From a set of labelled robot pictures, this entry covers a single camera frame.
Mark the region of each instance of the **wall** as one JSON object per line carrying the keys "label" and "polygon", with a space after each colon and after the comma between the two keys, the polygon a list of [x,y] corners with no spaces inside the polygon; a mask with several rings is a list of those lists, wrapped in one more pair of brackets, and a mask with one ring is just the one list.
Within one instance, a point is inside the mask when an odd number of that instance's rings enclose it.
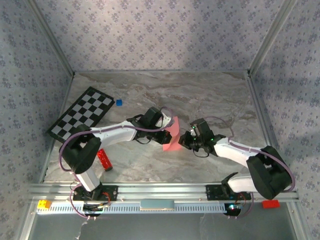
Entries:
{"label": "wall", "polygon": [[245,70],[282,0],[36,0],[74,71]]}
{"label": "wall", "polygon": [[300,0],[253,77],[269,128],[320,239],[320,3]]}
{"label": "wall", "polygon": [[0,1],[0,32],[0,239],[11,240],[70,79],[22,0]]}

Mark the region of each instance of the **marble surface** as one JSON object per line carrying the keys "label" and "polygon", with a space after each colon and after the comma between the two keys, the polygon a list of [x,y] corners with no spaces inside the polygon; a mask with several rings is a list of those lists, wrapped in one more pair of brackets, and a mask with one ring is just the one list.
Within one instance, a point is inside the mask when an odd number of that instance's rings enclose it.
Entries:
{"label": "marble surface", "polygon": [[[166,106],[178,116],[181,134],[189,129],[193,120],[217,116],[232,125],[235,141],[255,147],[265,146],[246,80],[240,73],[141,71],[76,74],[65,109],[89,86],[123,102],[123,106],[114,105],[97,127],[144,114],[152,106]],[[222,122],[208,122],[215,134],[230,135],[230,130]],[[46,182],[74,180],[71,174],[59,168],[60,146],[56,142],[51,153]],[[106,147],[105,151],[113,170],[104,172],[98,158],[93,164],[102,182],[208,182],[221,181],[232,172],[247,171],[229,159],[213,155],[198,158],[185,148],[163,151],[156,142],[148,145],[136,141],[121,142]]]}

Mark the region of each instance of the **black and white checkerboard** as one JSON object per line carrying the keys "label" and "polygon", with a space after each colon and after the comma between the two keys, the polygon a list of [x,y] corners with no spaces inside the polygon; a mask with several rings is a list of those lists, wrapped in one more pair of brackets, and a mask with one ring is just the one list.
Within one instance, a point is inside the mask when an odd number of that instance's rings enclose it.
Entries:
{"label": "black and white checkerboard", "polygon": [[51,137],[64,143],[81,124],[94,127],[115,103],[114,98],[89,87],[49,128]]}

